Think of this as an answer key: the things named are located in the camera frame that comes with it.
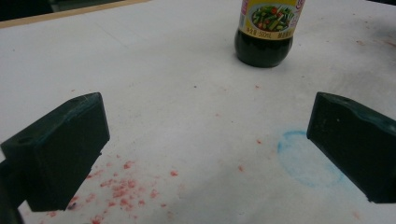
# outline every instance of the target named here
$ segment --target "white table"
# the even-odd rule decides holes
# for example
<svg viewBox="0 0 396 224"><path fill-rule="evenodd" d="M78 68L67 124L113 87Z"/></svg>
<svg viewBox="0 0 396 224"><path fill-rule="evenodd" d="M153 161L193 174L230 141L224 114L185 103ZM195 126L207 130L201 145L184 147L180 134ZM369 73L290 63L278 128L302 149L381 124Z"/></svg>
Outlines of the white table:
<svg viewBox="0 0 396 224"><path fill-rule="evenodd" d="M0 141L94 91L111 135L72 209L24 203L26 223L395 222L304 135L317 91L396 119L396 7L306 1L287 59L259 69L234 54L240 6L153 0L0 29Z"/></svg>

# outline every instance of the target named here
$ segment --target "blue circle mark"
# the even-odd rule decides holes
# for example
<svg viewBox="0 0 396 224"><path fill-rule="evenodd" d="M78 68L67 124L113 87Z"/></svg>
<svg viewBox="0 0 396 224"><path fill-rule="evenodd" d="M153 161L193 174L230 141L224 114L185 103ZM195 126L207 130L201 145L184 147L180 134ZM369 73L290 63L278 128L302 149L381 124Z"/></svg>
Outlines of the blue circle mark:
<svg viewBox="0 0 396 224"><path fill-rule="evenodd" d="M344 176L306 138L306 132L304 131L284 133L277 145L277 157L291 177L308 187L331 187L339 183Z"/></svg>

